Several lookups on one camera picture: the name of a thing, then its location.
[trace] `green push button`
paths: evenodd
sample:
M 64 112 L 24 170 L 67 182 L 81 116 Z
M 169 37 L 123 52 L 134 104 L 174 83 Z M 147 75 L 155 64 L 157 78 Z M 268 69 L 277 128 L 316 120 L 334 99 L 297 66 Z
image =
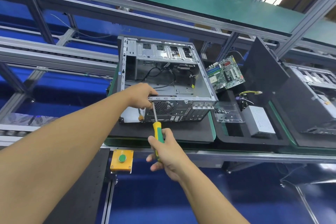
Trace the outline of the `green push button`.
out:
M 118 159 L 119 159 L 119 162 L 123 163 L 126 160 L 126 155 L 121 154 Z

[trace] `motherboard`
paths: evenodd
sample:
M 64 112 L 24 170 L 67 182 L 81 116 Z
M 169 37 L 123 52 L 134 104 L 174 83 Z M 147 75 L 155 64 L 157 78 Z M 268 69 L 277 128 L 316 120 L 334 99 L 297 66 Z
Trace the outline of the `motherboard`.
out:
M 233 56 L 210 65 L 206 71 L 215 92 L 220 92 L 245 82 Z

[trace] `hand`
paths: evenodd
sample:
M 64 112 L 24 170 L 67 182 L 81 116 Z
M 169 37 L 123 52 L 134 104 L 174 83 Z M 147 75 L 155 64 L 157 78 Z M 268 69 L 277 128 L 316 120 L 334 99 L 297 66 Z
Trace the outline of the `hand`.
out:
M 122 91 L 128 98 L 128 106 L 134 108 L 152 108 L 152 103 L 148 101 L 149 95 L 158 95 L 147 83 L 138 83 Z
M 170 128 L 162 129 L 162 134 L 166 136 L 165 143 L 159 142 L 153 136 L 148 138 L 149 144 L 157 150 L 161 161 L 154 163 L 150 167 L 150 170 L 157 171 L 164 168 L 172 180 L 180 182 L 183 172 L 193 165 L 193 163 L 176 142 Z M 155 153 L 152 153 L 146 158 L 146 161 L 151 162 L 155 158 Z

